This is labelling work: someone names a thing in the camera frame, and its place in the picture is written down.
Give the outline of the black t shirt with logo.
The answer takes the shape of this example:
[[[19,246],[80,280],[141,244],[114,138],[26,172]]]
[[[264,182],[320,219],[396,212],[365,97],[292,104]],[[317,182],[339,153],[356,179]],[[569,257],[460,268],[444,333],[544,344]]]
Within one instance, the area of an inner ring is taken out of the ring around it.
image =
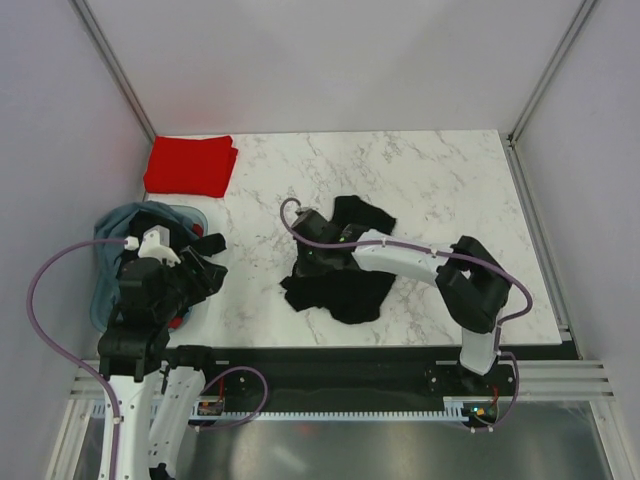
[[[339,229],[354,223],[385,234],[392,233],[396,225],[394,217],[356,195],[334,199],[331,222]],[[326,309],[333,319],[356,325],[380,317],[381,305],[395,280],[396,276],[390,273],[354,270],[303,276],[294,266],[291,274],[280,281],[280,286],[285,300],[295,311]]]

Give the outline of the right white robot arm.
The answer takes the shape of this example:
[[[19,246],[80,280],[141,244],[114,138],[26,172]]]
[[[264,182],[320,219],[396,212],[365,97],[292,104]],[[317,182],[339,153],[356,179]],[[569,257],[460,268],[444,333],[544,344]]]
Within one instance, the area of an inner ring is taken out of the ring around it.
[[[494,381],[498,317],[513,282],[475,239],[462,236],[438,249],[401,240],[375,229],[298,221],[289,228],[305,273],[339,270],[383,272],[427,283],[440,293],[450,317],[461,327],[458,381],[467,392],[483,392]]]

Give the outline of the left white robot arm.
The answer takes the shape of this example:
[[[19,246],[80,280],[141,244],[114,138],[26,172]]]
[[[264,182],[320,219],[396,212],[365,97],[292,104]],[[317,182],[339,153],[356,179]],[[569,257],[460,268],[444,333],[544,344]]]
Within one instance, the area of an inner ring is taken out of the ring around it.
[[[192,247],[142,247],[122,267],[119,299],[98,343],[106,478],[174,478],[192,406],[216,388],[220,371],[210,347],[170,347],[170,323],[218,293],[227,273]]]

